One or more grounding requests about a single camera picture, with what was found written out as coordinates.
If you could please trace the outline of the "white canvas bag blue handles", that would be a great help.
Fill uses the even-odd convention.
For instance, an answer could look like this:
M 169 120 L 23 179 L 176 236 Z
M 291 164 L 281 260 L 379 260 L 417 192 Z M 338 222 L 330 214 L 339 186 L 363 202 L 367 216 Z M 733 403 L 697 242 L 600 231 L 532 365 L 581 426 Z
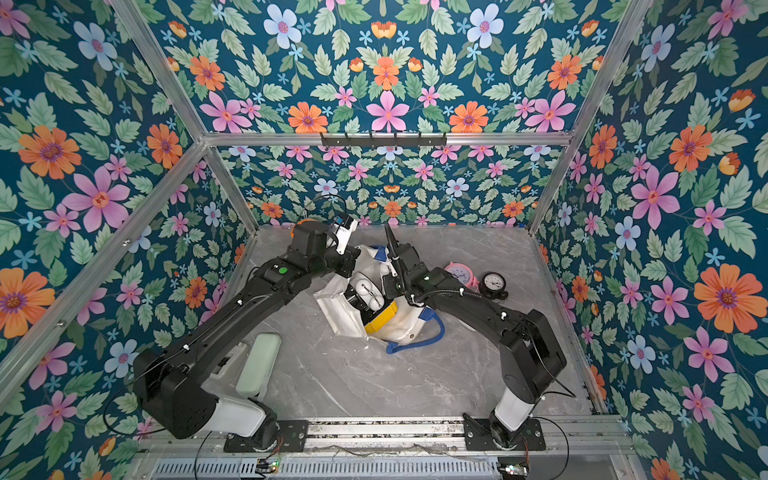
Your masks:
M 313 294 L 334 334 L 381 341 L 390 355 L 442 340 L 446 328 L 435 310 L 386 291 L 384 280 L 394 274 L 387 249 L 361 246 L 359 251 L 351 277 L 335 274 Z

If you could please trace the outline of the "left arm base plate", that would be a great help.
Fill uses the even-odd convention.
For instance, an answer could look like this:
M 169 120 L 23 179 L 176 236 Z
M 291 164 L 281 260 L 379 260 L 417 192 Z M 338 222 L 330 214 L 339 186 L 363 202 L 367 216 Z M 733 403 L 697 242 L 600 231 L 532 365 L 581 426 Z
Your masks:
M 302 452 L 308 438 L 306 420 L 270 420 L 254 436 L 229 434 L 224 444 L 225 453 L 296 453 Z

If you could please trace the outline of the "yellow alarm clock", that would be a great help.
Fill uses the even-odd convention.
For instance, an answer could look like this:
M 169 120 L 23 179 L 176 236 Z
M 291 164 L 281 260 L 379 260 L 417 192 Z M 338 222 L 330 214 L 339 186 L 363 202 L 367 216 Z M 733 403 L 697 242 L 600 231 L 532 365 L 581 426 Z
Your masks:
M 369 335 L 379 332 L 397 315 L 397 313 L 397 303 L 391 301 L 387 306 L 374 314 L 372 319 L 365 325 L 365 332 Z

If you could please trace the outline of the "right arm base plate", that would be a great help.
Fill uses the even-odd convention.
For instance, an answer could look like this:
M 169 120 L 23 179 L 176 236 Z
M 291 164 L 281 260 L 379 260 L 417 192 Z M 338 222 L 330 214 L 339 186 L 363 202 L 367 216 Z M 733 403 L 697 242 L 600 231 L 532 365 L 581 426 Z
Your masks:
M 509 430 L 494 414 L 488 419 L 462 414 L 465 448 L 468 451 L 544 451 L 541 424 L 528 418 L 517 430 Z

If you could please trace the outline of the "pink alarm clock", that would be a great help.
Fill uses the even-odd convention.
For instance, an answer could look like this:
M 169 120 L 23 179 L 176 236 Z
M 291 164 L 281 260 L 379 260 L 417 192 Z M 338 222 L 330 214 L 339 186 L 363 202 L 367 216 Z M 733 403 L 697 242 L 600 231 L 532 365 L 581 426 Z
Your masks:
M 477 291 L 479 280 L 473 271 L 465 264 L 459 262 L 450 262 L 445 270 L 455 277 L 464 287 Z

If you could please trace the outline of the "white black twin-bell alarm clock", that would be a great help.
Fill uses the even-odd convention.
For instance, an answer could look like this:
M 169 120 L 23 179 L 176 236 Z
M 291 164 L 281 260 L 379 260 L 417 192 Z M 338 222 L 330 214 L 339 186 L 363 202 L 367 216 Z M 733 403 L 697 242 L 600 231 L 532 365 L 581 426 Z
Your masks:
M 380 289 L 362 273 L 354 273 L 350 277 L 344 298 L 353 308 L 363 312 L 377 312 L 385 306 Z

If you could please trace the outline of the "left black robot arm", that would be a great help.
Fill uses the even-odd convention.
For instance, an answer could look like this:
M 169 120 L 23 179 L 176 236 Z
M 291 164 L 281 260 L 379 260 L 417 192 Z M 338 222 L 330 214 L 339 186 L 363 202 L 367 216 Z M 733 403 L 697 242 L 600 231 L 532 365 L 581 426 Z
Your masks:
M 278 437 L 271 409 L 257 400 L 218 396 L 203 384 L 246 334 L 314 279 L 351 276 L 360 254 L 349 244 L 357 225 L 349 215 L 328 224 L 297 223 L 286 252 L 257 267 L 240 292 L 207 321 L 162 352 L 147 350 L 135 359 L 139 406 L 177 439 L 221 432 L 253 440 L 261 451 L 270 448 Z

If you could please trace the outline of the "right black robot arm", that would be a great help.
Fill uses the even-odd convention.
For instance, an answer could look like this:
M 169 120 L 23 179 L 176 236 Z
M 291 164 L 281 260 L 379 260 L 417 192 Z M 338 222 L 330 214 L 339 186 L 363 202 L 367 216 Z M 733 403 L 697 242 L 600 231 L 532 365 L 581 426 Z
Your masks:
M 411 244 L 399 242 L 390 229 L 386 234 L 394 274 L 385 279 L 385 287 L 413 307 L 461 320 L 497 347 L 505 391 L 490 414 L 490 435 L 501 448 L 511 448 L 567 366 L 549 320 L 538 310 L 523 313 L 488 299 L 442 268 L 429 269 Z

